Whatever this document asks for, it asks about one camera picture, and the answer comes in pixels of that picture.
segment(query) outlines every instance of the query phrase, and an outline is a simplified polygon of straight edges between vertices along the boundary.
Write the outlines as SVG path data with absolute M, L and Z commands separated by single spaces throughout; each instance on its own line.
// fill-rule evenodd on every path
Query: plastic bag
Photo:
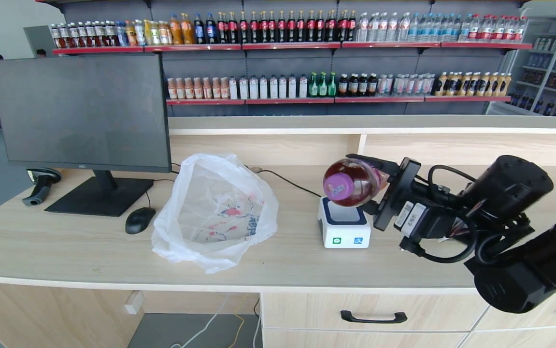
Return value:
M 271 187 L 237 156 L 195 154 L 181 162 L 171 198 L 154 222 L 153 251 L 216 273 L 272 236 L 277 219 Z

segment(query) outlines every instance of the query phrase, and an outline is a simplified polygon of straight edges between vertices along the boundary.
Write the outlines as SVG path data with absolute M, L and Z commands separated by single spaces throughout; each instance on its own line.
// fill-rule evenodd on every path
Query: floor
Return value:
M 0 205 L 31 186 L 25 168 L 13 167 L 7 155 L 0 130 Z M 147 314 L 129 344 L 129 348 L 170 348 L 174 343 L 184 344 L 196 332 L 202 330 L 210 315 L 162 315 Z M 244 326 L 232 348 L 250 348 L 256 330 L 254 315 L 244 315 Z M 235 338 L 240 320 L 234 315 L 218 315 L 207 331 L 199 335 L 186 348 L 227 348 Z M 262 347 L 260 332 L 256 347 Z

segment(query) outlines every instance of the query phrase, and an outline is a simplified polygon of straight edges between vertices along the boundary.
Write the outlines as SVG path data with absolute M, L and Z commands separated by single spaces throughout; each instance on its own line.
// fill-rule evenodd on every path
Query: computer mouse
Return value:
M 145 231 L 154 215 L 156 215 L 156 210 L 153 208 L 136 209 L 125 220 L 125 232 L 135 235 Z

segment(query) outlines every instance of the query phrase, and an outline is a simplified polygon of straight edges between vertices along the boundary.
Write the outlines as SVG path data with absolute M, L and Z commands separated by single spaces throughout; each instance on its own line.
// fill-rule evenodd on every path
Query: yellow cable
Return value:
M 243 295 L 243 297 L 241 298 L 240 303 L 237 305 L 237 308 L 235 308 L 234 310 L 234 315 L 236 317 L 238 317 L 241 320 L 241 324 L 239 326 L 239 328 L 237 329 L 237 333 L 235 334 L 235 340 L 233 341 L 233 344 L 231 344 L 228 348 L 233 348 L 235 346 L 235 344 L 237 343 L 237 339 L 239 338 L 239 332 L 241 331 L 241 328 L 243 327 L 243 324 L 245 322 L 245 319 L 243 319 L 242 317 L 240 317 L 237 312 L 239 311 L 241 305 L 243 304 L 243 301 L 245 300 L 245 298 L 248 296 L 249 294 L 247 293 L 246 295 Z

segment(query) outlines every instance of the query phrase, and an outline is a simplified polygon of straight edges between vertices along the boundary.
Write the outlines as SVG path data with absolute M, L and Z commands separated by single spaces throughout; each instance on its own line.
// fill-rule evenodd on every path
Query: drawer handle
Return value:
M 340 311 L 340 317 L 342 320 L 348 322 L 364 322 L 366 324 L 400 324 L 401 322 L 406 322 L 407 317 L 403 311 L 394 313 L 394 319 L 392 320 L 368 320 L 368 319 L 357 319 L 353 317 L 351 311 Z

